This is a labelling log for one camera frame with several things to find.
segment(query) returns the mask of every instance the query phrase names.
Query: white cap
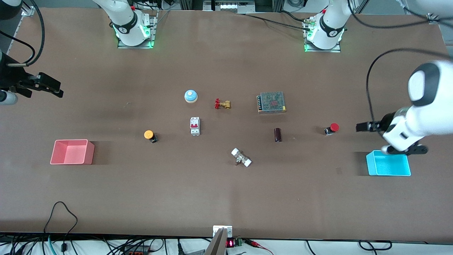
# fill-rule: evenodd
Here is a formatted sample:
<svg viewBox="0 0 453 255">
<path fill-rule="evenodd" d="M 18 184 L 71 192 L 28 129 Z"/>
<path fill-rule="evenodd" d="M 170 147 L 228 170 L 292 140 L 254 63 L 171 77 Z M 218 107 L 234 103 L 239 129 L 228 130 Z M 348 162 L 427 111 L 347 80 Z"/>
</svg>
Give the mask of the white cap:
<svg viewBox="0 0 453 255">
<path fill-rule="evenodd" d="M 252 163 L 252 160 L 247 159 L 246 162 L 244 163 L 244 166 L 248 167 Z"/>
<path fill-rule="evenodd" d="M 234 150 L 231 152 L 233 156 L 236 156 L 236 154 L 239 152 L 238 148 L 234 148 Z"/>
</svg>

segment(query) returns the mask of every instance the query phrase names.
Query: black cylinder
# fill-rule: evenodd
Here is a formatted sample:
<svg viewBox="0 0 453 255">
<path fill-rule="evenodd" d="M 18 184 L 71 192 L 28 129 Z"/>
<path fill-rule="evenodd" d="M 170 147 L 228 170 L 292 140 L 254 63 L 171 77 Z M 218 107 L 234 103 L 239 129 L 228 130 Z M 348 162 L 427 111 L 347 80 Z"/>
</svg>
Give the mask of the black cylinder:
<svg viewBox="0 0 453 255">
<path fill-rule="evenodd" d="M 281 133 L 280 128 L 274 128 L 274 138 L 275 138 L 275 142 L 282 141 L 282 133 Z"/>
</svg>

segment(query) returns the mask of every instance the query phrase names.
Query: black plug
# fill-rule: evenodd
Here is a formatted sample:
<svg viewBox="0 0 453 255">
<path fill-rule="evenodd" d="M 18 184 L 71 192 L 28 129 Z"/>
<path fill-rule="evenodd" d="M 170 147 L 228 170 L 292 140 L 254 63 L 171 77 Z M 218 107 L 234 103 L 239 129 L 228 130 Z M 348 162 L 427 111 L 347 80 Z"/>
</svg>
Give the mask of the black plug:
<svg viewBox="0 0 453 255">
<path fill-rule="evenodd" d="M 181 243 L 179 242 L 179 239 L 178 239 L 178 255 L 186 255 L 183 251 L 183 247 L 181 246 Z"/>
<path fill-rule="evenodd" d="M 65 252 L 67 251 L 67 244 L 66 243 L 62 243 L 61 244 L 61 252 Z"/>
</svg>

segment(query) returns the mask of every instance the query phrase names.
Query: pink bin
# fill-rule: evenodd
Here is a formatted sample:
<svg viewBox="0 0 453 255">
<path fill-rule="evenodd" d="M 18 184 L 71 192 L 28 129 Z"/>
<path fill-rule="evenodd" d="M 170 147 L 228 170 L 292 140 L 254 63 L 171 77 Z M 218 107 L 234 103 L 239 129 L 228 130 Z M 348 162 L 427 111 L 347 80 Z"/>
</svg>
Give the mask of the pink bin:
<svg viewBox="0 0 453 255">
<path fill-rule="evenodd" d="M 94 144 L 87 139 L 56 140 L 51 165 L 91 165 Z"/>
</svg>

